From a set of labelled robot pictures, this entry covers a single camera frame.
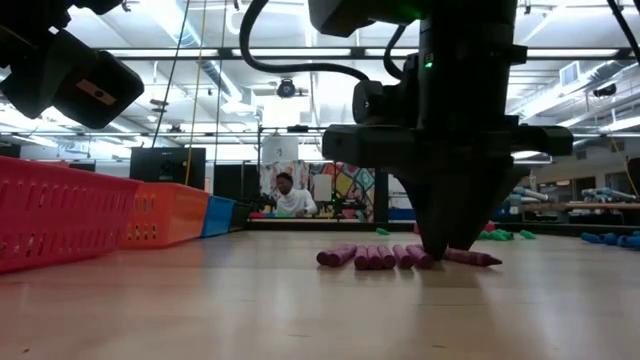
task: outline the black robotic arm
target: black robotic arm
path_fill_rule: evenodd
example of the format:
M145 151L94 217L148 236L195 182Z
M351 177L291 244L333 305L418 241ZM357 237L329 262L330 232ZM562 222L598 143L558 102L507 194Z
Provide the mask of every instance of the black robotic arm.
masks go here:
M254 0L241 26L249 65L267 72L334 71L330 64L255 66L249 33L267 1ZM348 37L375 21L401 27L420 21L419 51L395 72L400 82L356 76L356 125L330 126L322 153L395 175L416 211L424 248L436 259L447 247L471 247L493 209L527 175L514 168L512 152L571 154L568 129L518 126L517 117L504 114L509 67L527 55L513 45L516 8L517 0L309 0L313 26L334 36ZM344 67L339 72L353 75Z

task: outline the person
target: person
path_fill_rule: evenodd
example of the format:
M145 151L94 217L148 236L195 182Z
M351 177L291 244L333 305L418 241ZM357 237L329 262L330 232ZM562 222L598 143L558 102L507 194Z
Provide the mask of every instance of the person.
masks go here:
M294 189L293 178L288 173L282 172L276 176L276 187L282 194L277 204L279 214L304 217L318 211L311 193L305 189Z

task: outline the wooden table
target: wooden table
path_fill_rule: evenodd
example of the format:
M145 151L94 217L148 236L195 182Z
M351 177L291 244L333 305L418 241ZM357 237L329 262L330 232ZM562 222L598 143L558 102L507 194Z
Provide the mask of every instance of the wooden table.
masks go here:
M640 254L578 239L478 242L495 269L318 268L343 242L239 232L0 275L0 359L637 359Z

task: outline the camera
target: camera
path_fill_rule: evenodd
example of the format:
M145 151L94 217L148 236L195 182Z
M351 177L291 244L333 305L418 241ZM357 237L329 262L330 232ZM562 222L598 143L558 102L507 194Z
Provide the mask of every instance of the camera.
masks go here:
M35 119L50 106L101 129L144 92L140 77L107 51L95 51L64 28L75 5L103 15L121 0L11 1L0 12L0 67L11 74L0 91Z

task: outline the colorful painting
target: colorful painting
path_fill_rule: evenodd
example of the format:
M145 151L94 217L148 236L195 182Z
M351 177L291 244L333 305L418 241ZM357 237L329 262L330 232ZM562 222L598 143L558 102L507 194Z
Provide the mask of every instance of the colorful painting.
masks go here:
M337 163L310 163L309 190L314 193L313 176L317 174L334 175L336 197L357 199L364 206L364 215L369 222L373 222L373 194L375 184L375 170L362 169L357 166ZM345 210L346 217L353 217L353 211Z
M276 176L286 172L293 177L294 189L307 189L309 184L309 165L304 161L284 161L260 165L260 193L274 200L280 198L276 188Z

